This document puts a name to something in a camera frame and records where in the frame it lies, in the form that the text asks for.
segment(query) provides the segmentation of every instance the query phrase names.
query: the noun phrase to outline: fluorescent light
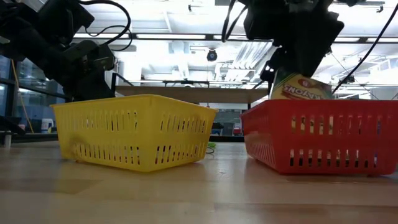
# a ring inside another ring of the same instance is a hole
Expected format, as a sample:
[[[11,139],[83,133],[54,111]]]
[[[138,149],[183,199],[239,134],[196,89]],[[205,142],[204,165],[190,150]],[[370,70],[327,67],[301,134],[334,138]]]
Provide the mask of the fluorescent light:
[[[249,83],[247,83],[247,84],[248,84],[248,85],[257,85],[258,83],[249,82]],[[263,82],[263,83],[261,83],[260,86],[262,86],[262,85],[268,85],[268,82]]]
[[[129,80],[131,83],[163,83],[161,80]]]
[[[225,84],[225,85],[243,85],[244,82],[209,82],[210,84]]]
[[[221,40],[221,35],[214,35],[214,39]],[[245,35],[231,35],[228,40],[248,40]]]
[[[376,41],[376,38],[368,38],[367,42],[374,42]],[[385,42],[385,43],[391,43],[391,42],[398,42],[398,37],[393,38],[393,37],[382,37],[380,38],[379,42]]]
[[[358,42],[359,38],[357,37],[337,37],[335,42]]]
[[[30,92],[30,90],[26,90],[26,89],[23,89],[23,88],[19,88],[19,92],[20,92],[20,93],[28,93],[28,92]]]
[[[73,38],[87,38],[87,39],[112,39],[113,37],[116,37],[117,34],[100,34],[96,37],[92,37],[88,34],[75,34],[75,36]],[[128,39],[129,35],[128,34],[123,34],[120,38],[125,38]]]
[[[209,48],[205,47],[205,46],[190,46],[189,49],[190,50],[204,50],[204,51],[207,51]]]
[[[195,39],[204,40],[205,35],[196,34],[137,34],[138,39]]]

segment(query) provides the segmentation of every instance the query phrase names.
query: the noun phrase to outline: table surface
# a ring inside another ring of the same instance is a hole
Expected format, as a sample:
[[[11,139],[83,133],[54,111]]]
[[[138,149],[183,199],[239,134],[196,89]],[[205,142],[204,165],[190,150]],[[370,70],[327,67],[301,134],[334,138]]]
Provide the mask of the table surface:
[[[0,148],[0,223],[398,223],[398,175],[279,175],[218,143],[149,174],[66,161],[57,142]]]

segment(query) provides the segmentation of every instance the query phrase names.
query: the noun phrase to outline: black cable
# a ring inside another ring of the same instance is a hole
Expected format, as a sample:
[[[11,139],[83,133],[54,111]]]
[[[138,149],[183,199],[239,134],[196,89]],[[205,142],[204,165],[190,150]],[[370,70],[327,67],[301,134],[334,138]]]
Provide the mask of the black cable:
[[[331,56],[333,56],[334,58],[335,58],[335,60],[337,61],[337,63],[339,63],[339,65],[346,71],[346,72],[348,72],[347,71],[347,69],[346,69],[346,67],[344,67],[344,65],[343,64],[341,64],[340,63],[340,61],[335,57],[335,55],[332,53],[331,54]],[[375,97],[375,99],[379,99],[377,96],[375,96],[370,90],[368,90],[365,86],[362,86],[366,91],[368,91],[368,93],[370,94],[370,95],[372,95],[373,97]]]
[[[92,36],[92,37],[97,37],[97,36],[103,34],[103,33],[104,33],[105,31],[107,31],[108,29],[111,29],[111,28],[118,28],[118,27],[125,28],[126,26],[123,26],[123,25],[108,26],[107,28],[104,28],[103,30],[101,30],[101,31],[100,31],[99,33],[97,33],[97,34],[91,34],[90,32],[88,32],[88,30],[87,30],[87,28],[86,28],[86,33],[87,33],[88,35]],[[131,44],[132,44],[132,32],[131,32],[130,29],[128,29],[128,31],[129,31],[129,33],[130,33],[130,35],[129,35],[129,37],[130,37],[130,43],[127,44],[127,46],[125,46],[125,47],[122,48],[122,49],[113,50],[113,51],[117,51],[117,52],[123,51],[123,50],[128,49],[128,48],[131,46]]]
[[[394,18],[394,16],[396,15],[398,10],[398,3],[395,7],[395,9],[393,10],[390,18],[388,19],[388,21],[386,22],[386,24],[384,25],[383,29],[380,31],[380,34],[378,35],[378,37],[376,38],[376,40],[374,41],[374,43],[372,44],[371,48],[368,50],[368,52],[365,54],[365,56],[362,58],[362,60],[357,64],[357,66],[355,66],[354,69],[352,69],[352,71],[350,71],[350,73],[341,81],[339,82],[339,84],[336,86],[336,88],[333,90],[332,94],[334,94],[337,89],[340,88],[340,86],[347,81],[347,79],[352,76],[352,74],[359,68],[359,66],[362,65],[362,63],[366,60],[366,58],[369,56],[369,54],[372,52],[373,48],[376,46],[376,44],[379,42],[380,38],[383,36],[384,32],[386,31],[387,27],[390,25],[392,19]]]
[[[210,150],[211,150],[210,152],[207,152],[207,151],[206,151],[206,154],[208,154],[208,155],[209,155],[209,154],[213,154],[213,153],[215,152],[215,150],[214,150],[212,147],[209,147],[209,146],[208,146],[207,149],[210,149]]]
[[[231,0],[231,2],[229,3],[229,7],[228,7],[228,12],[224,21],[224,26],[223,26],[223,31],[221,33],[221,41],[223,43],[226,42],[226,30],[228,28],[228,24],[229,24],[229,15],[231,14],[232,8],[234,7],[236,0]]]
[[[235,20],[232,22],[231,27],[229,27],[229,30],[228,30],[228,32],[226,33],[225,40],[228,40],[228,39],[229,39],[229,37],[230,37],[230,35],[231,35],[231,33],[232,33],[232,30],[234,29],[236,23],[238,22],[239,18],[242,16],[243,12],[244,12],[246,9],[248,9],[248,6],[244,6],[243,9],[241,10],[241,12],[239,13],[239,15],[238,15],[238,16],[235,18]]]
[[[397,96],[398,96],[398,93],[397,93],[397,94],[395,94],[395,95],[392,97],[392,99],[391,99],[391,100],[395,99],[395,97],[397,97]]]
[[[265,82],[265,80],[261,80],[259,83],[257,83],[252,90],[255,90],[257,87],[261,86],[261,84],[263,84]]]
[[[126,8],[124,8],[122,5],[120,5],[119,3],[116,3],[114,1],[110,1],[110,0],[91,0],[91,1],[81,1],[78,0],[78,2],[82,5],[92,5],[92,4],[109,4],[112,6],[116,6],[118,8],[120,8],[120,10],[122,10],[126,17],[127,17],[127,25],[125,26],[125,28],[123,29],[123,31],[121,33],[119,33],[116,37],[113,37],[112,39],[106,41],[105,43],[103,43],[104,45],[109,45],[110,43],[114,42],[115,40],[119,39],[120,37],[122,37],[130,28],[131,25],[131,17],[129,12],[127,11]]]

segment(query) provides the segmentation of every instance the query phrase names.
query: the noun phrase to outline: security camera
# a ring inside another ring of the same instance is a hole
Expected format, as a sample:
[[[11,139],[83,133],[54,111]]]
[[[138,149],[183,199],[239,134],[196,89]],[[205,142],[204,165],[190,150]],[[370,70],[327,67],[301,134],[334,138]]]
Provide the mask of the security camera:
[[[207,53],[207,61],[214,62],[215,60],[217,60],[216,50],[210,49],[209,52]]]

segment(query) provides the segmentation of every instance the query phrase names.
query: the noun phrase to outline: yellow wire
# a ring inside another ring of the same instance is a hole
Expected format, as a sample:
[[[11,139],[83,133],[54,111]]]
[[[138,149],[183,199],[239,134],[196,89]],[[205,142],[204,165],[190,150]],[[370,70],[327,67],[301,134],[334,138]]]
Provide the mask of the yellow wire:
[[[11,63],[12,63],[12,71],[13,71],[14,77],[15,77],[15,84],[17,85],[17,88],[18,88],[18,91],[19,91],[19,82],[18,82],[17,70],[15,69],[14,60],[11,60]],[[32,128],[32,123],[30,122],[30,119],[27,116],[27,112],[26,112],[26,108],[25,108],[25,104],[24,104],[24,99],[22,98],[22,94],[20,92],[19,92],[19,99],[20,99],[22,107],[24,109],[26,120],[29,123],[30,130],[32,130],[32,133],[35,133],[33,131],[33,128]]]

